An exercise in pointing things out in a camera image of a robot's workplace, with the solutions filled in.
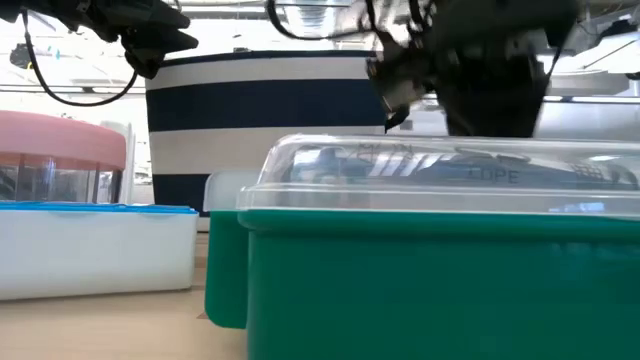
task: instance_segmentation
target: robotic arm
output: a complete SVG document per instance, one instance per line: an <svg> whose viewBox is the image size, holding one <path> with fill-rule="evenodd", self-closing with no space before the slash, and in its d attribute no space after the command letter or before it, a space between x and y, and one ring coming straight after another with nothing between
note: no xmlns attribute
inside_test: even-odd
<svg viewBox="0 0 640 360"><path fill-rule="evenodd" d="M531 137L550 80L531 33L544 32L557 61L579 15L577 0L405 0L410 39L400 44L375 21L365 27L363 18L358 29L330 37L296 36L280 23L275 1L266 0L266 11L285 36L378 36L383 54L367 61L367 73L388 113L387 129L406 119L412 102L435 92L455 136ZM368 19L376 19L373 1L365 0ZM198 45L179 31L189 19L162 0L0 1L7 21L23 13L26 23L27 10L56 17L72 31L86 26L107 42L120 39L127 61L146 78L157 74L166 54ZM38 74L35 62L34 69Z"/></svg>
<svg viewBox="0 0 640 360"><path fill-rule="evenodd" d="M2 0L0 18L15 22L27 10L57 18L69 30L92 29L106 42L120 39L125 58L145 78L156 76L168 53L193 49L182 33L190 20L162 0Z"/></svg>
<svg viewBox="0 0 640 360"><path fill-rule="evenodd" d="M367 73L388 114L386 129L401 124L412 102L435 92L447 114L450 135L531 137L550 73L545 74L531 40L544 32L555 49L554 64L576 24L576 0L418 0L408 2L406 44L363 17L359 29L329 38L373 32L383 45ZM271 22L285 36L267 0ZM366 17L375 19L373 0Z"/></svg>

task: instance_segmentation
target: navy and white striped bin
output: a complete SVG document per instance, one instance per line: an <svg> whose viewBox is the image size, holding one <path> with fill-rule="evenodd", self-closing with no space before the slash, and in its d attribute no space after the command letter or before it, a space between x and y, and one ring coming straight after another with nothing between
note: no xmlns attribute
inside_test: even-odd
<svg viewBox="0 0 640 360"><path fill-rule="evenodd" d="M363 51L263 51L168 61L147 82L156 204L201 212L207 177L259 169L282 136L381 134Z"/></svg>

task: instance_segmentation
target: plastic storage box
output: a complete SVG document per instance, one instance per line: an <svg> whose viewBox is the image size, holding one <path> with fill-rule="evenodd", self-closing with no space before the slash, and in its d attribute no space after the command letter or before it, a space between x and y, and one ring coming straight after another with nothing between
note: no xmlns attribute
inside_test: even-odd
<svg viewBox="0 0 640 360"><path fill-rule="evenodd" d="M203 209L209 212L205 310L214 323L242 329L247 323L247 230L238 223L237 195L255 185L260 170L218 171L207 179Z"/></svg>
<svg viewBox="0 0 640 360"><path fill-rule="evenodd" d="M0 111L0 201L117 203L121 134L81 121Z"/></svg>
<svg viewBox="0 0 640 360"><path fill-rule="evenodd" d="M191 287L195 210L0 202L0 300Z"/></svg>
<svg viewBox="0 0 640 360"><path fill-rule="evenodd" d="M286 137L217 255L248 261L249 359L637 359L638 170L628 143Z"/></svg>

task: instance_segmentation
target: pink lid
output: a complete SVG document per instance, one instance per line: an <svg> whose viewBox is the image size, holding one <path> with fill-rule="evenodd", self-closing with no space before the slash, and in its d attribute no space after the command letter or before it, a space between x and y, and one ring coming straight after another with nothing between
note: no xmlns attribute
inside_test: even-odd
<svg viewBox="0 0 640 360"><path fill-rule="evenodd" d="M121 134L81 121L0 111L0 153L51 156L99 163L101 170L124 170L126 140Z"/></svg>

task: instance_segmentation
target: clear plastic lid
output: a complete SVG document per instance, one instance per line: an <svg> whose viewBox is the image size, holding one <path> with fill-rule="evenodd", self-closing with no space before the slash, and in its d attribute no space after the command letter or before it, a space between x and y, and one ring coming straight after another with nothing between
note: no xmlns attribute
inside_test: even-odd
<svg viewBox="0 0 640 360"><path fill-rule="evenodd" d="M242 210L640 215L640 144L291 135Z"/></svg>

